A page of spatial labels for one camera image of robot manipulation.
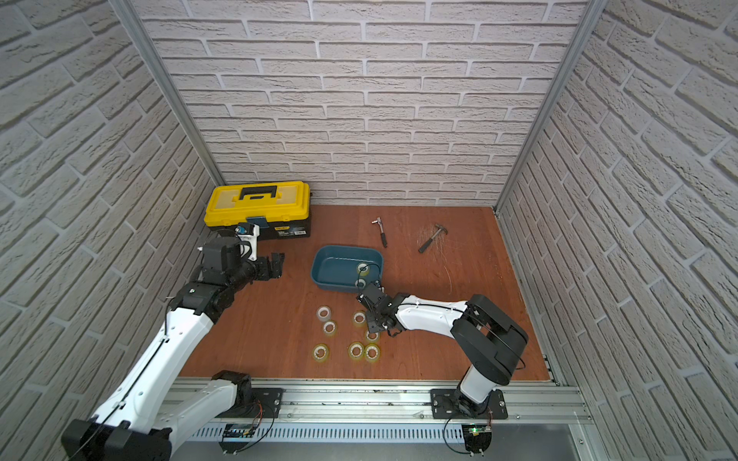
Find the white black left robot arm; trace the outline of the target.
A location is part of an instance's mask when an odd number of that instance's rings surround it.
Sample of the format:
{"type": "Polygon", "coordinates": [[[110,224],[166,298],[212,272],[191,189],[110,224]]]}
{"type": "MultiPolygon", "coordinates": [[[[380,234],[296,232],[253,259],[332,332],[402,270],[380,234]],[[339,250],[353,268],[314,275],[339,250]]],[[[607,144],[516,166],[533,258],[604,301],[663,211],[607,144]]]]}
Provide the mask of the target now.
{"type": "Polygon", "coordinates": [[[203,259],[169,301],[155,339],[121,384],[86,420],[61,436],[71,460],[167,460],[197,430],[226,414],[263,418],[248,374],[222,371],[168,413],[165,397],[186,361],[238,291],[282,276],[284,255],[259,257],[256,246],[220,236],[201,248],[203,259]]]}

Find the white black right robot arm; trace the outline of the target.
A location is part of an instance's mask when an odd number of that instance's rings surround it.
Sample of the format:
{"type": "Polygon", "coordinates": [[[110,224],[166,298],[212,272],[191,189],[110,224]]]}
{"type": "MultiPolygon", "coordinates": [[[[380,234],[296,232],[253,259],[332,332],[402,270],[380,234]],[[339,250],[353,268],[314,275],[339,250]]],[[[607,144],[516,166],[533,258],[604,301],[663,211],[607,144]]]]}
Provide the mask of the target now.
{"type": "Polygon", "coordinates": [[[523,355],[528,334],[484,295],[440,302],[409,294],[391,297],[380,286],[368,284],[357,300],[365,309],[369,332],[395,336],[422,330],[457,342],[470,367],[449,397],[454,416],[484,418],[493,392],[527,367],[523,355]]]}

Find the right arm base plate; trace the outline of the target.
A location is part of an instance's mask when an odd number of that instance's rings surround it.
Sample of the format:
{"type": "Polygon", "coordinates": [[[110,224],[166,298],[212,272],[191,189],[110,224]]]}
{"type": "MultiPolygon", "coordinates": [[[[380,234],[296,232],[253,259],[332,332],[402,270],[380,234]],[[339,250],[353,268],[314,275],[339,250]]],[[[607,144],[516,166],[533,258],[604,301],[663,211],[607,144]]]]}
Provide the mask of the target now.
{"type": "Polygon", "coordinates": [[[507,403],[501,390],[491,391],[482,403],[475,403],[459,389],[430,390],[432,416],[436,420],[488,419],[507,420],[507,403]]]}

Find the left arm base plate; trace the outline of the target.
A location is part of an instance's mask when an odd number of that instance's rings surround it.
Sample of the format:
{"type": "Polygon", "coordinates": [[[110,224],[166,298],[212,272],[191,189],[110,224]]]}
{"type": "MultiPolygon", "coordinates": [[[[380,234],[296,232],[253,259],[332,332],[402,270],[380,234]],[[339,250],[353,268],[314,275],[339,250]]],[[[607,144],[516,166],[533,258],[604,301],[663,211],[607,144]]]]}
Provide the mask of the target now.
{"type": "Polygon", "coordinates": [[[257,387],[252,390],[255,411],[261,409],[263,418],[277,419],[280,416],[284,399],[284,388],[257,387]]]}

